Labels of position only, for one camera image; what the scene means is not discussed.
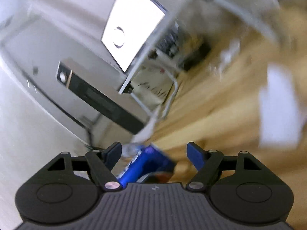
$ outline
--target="blue can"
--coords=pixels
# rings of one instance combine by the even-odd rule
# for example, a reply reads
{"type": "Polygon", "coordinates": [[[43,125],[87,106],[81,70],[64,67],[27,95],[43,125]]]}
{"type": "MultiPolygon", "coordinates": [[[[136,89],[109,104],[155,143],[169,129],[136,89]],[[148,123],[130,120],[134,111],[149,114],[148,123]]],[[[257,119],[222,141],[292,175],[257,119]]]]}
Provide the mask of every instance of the blue can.
{"type": "Polygon", "coordinates": [[[117,176],[120,184],[125,188],[129,182],[136,182],[142,176],[153,172],[174,172],[175,163],[149,145],[141,147],[136,156],[128,163],[125,169],[117,176]]]}

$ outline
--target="wooden floor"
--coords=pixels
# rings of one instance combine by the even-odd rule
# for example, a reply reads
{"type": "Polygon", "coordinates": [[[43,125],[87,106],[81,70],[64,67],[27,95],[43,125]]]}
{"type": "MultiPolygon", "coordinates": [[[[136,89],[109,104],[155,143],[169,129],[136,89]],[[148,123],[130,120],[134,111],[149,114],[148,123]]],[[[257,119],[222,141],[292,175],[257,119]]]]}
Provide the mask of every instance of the wooden floor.
{"type": "MultiPolygon", "coordinates": [[[[297,94],[307,106],[307,11],[283,7],[280,22],[290,37],[279,46],[250,30],[242,40],[241,52],[222,77],[208,72],[208,64],[229,45],[237,30],[225,36],[204,62],[181,74],[179,92],[166,120],[160,122],[151,141],[176,161],[186,162],[190,141],[225,155],[240,150],[251,152],[294,192],[288,223],[296,230],[307,229],[307,127],[295,150],[260,149],[259,89],[267,82],[269,62],[286,66],[293,74],[297,94]]],[[[194,174],[191,168],[177,177],[183,182],[194,174]]]]}

